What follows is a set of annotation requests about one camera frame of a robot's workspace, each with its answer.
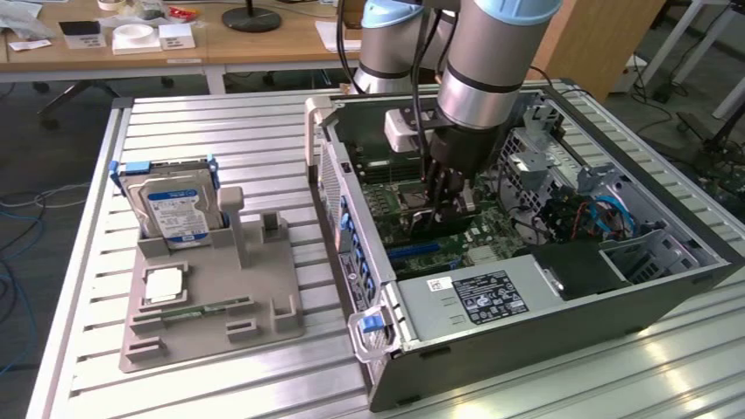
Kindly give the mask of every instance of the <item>blue cable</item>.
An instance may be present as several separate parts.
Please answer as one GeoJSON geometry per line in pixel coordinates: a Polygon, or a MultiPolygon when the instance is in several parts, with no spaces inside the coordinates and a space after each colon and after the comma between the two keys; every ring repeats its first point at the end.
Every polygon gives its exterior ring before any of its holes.
{"type": "Polygon", "coordinates": [[[4,211],[0,211],[0,216],[7,216],[8,218],[12,218],[15,220],[33,221],[33,223],[39,224],[39,232],[36,233],[36,237],[33,238],[33,240],[11,256],[0,258],[0,260],[7,261],[21,256],[21,254],[28,251],[36,245],[36,243],[39,243],[41,235],[44,234],[44,221],[36,216],[17,216],[16,214],[11,214],[9,212],[4,211]]]}
{"type": "Polygon", "coordinates": [[[28,312],[28,318],[29,318],[29,321],[32,323],[31,324],[31,326],[32,326],[31,327],[31,338],[29,338],[28,342],[25,342],[25,349],[15,357],[15,359],[11,361],[11,363],[4,366],[3,370],[0,371],[0,377],[1,377],[3,374],[13,367],[13,365],[17,364],[23,360],[23,358],[25,358],[25,356],[28,355],[28,353],[31,352],[31,350],[36,346],[37,335],[36,335],[36,318],[33,317],[32,304],[28,301],[28,298],[25,296],[25,291],[23,290],[21,284],[19,284],[16,282],[16,280],[13,279],[13,277],[11,275],[4,275],[4,274],[0,273],[0,279],[9,281],[11,285],[15,287],[15,291],[17,292],[19,297],[21,297],[23,305],[25,306],[25,311],[28,312]]]}

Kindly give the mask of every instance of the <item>aluminum extrusion table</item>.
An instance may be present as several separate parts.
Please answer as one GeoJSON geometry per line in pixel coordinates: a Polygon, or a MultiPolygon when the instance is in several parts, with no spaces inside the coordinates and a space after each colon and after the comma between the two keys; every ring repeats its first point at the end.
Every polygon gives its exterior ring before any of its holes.
{"type": "MultiPolygon", "coordinates": [[[[557,90],[565,89],[559,82],[557,90]]],[[[745,412],[742,271],[657,324],[407,408],[373,414],[347,336],[304,176],[304,101],[335,91],[136,100],[112,111],[88,204],[33,389],[39,417],[681,417],[745,412]],[[308,331],[297,340],[132,374],[119,370],[137,224],[107,164],[212,153],[243,186],[243,219],[289,221],[308,331]]],[[[589,98],[571,101],[740,252],[745,230],[589,98]]],[[[605,158],[576,129],[565,140],[605,158]]]]}

